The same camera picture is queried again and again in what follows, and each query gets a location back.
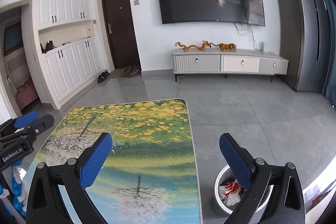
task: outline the tv stand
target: tv stand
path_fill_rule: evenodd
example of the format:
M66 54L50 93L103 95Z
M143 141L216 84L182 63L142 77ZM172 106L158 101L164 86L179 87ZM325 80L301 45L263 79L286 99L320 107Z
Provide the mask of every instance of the tv stand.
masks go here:
M222 51L218 48L206 48L204 51L182 49L171 51L174 57L175 81L184 74L255 74L286 75L288 60L272 53L257 50Z

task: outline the blue curtain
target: blue curtain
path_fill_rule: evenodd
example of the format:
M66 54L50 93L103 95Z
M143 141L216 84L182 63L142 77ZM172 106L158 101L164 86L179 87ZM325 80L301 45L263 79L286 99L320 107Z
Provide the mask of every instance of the blue curtain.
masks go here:
M327 75L326 85L323 93L327 100L336 106L336 6L332 0L324 0L330 18L331 30L331 59L329 64L329 73Z

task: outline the screw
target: screw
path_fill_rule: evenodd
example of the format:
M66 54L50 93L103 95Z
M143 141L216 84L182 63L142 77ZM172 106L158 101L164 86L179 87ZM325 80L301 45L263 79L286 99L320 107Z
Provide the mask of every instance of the screw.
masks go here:
M44 167L44 162L40 162L38 165L37 165L37 168L38 169L42 169Z
M68 160L68 165L74 165L75 163L76 163L76 159L75 158L70 158L69 160Z
M265 164L265 161L264 161L264 159L262 159L262 158L256 158L256 159L255 159L255 162L258 163L259 165L263 165L263 164Z
M292 163L292 162L288 162L288 163L287 163L287 166L288 166L290 169L294 169L294 168L295 168L295 165L294 165L294 163Z

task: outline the refrigerator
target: refrigerator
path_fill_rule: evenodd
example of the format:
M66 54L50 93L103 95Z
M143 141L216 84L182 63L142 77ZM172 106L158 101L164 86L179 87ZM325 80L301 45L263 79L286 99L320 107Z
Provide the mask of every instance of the refrigerator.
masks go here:
M296 91L322 92L330 60L330 20L324 0L278 0L283 80Z

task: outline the brown door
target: brown door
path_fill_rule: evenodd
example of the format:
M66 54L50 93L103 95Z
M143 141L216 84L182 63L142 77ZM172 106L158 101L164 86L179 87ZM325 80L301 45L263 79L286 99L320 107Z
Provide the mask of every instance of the brown door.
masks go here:
M102 0L102 3L115 69L140 66L129 0Z

